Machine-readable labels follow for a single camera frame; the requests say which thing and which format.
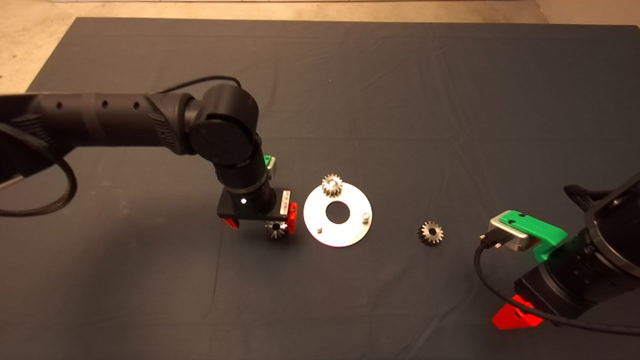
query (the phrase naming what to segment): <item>concrete floor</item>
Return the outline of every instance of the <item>concrete floor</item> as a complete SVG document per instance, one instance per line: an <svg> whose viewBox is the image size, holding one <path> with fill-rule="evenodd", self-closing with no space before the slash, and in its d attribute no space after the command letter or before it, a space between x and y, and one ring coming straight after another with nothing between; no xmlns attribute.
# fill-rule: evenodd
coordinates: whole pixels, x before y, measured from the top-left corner
<svg viewBox="0 0 640 360"><path fill-rule="evenodd" d="M23 92L78 16L640 24L638 0L348 3L52 3L0 0L0 94Z"/></svg>

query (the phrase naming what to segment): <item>circular metal plate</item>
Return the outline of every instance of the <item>circular metal plate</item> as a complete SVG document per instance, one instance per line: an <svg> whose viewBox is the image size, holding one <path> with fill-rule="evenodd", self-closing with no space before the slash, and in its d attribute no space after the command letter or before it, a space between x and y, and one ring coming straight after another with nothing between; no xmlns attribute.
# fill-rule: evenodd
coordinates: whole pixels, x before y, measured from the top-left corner
<svg viewBox="0 0 640 360"><path fill-rule="evenodd" d="M342 202L349 208L349 218L336 224L326 216L326 209L332 202ZM366 221L363 216L369 214ZM322 186L315 188L305 201L305 225L321 243L332 247L346 247L360 241L369 231L373 221L369 199L357 187L342 183L342 191L336 197L326 196Z"/></svg>

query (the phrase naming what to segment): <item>white label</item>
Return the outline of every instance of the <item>white label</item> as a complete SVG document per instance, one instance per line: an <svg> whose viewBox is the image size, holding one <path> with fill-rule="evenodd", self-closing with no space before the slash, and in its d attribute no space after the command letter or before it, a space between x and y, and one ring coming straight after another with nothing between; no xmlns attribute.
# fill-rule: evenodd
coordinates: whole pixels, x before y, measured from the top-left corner
<svg viewBox="0 0 640 360"><path fill-rule="evenodd" d="M280 214L286 215L289 213L289 200L291 199L291 192L285 190L282 192L282 203L280 205Z"/></svg>

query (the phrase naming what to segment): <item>gray fabric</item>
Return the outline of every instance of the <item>gray fabric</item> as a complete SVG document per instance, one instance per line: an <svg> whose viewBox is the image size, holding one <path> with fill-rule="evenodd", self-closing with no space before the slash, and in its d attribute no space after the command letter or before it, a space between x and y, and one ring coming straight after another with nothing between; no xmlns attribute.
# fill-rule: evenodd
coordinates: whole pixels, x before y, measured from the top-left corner
<svg viewBox="0 0 640 360"><path fill-rule="evenodd" d="M78 19L31 91L150 92L238 77L301 206L340 174L369 197L346 249L306 231L266 239L216 218L221 186L166 149L77 149L63 211L0 218L3 359L589 359L637 357L634 338L498 331L476 279L488 219L519 209L577 232L562 186L613 188L640 163L640 31L633 26ZM189 91L199 96L208 85ZM43 203L48 170L0 192ZM416 238L440 223L439 247ZM496 250L497 284L534 266ZM640 324L639 294L584 316Z"/></svg>

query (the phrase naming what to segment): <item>small metal gear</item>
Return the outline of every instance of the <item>small metal gear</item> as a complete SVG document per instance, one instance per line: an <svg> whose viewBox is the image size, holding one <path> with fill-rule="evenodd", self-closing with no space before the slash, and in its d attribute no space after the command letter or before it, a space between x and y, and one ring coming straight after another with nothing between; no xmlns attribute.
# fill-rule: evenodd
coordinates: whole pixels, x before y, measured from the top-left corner
<svg viewBox="0 0 640 360"><path fill-rule="evenodd" d="M322 192L329 197L336 197L342 192L342 179L336 174L330 174L322 180Z"/></svg>
<svg viewBox="0 0 640 360"><path fill-rule="evenodd" d="M267 235L272 239L279 239L289 234L289 227L284 221L269 221L264 226L267 229Z"/></svg>
<svg viewBox="0 0 640 360"><path fill-rule="evenodd" d="M433 221L427 221L418 230L418 239L425 245L438 245L444 238L442 226Z"/></svg>

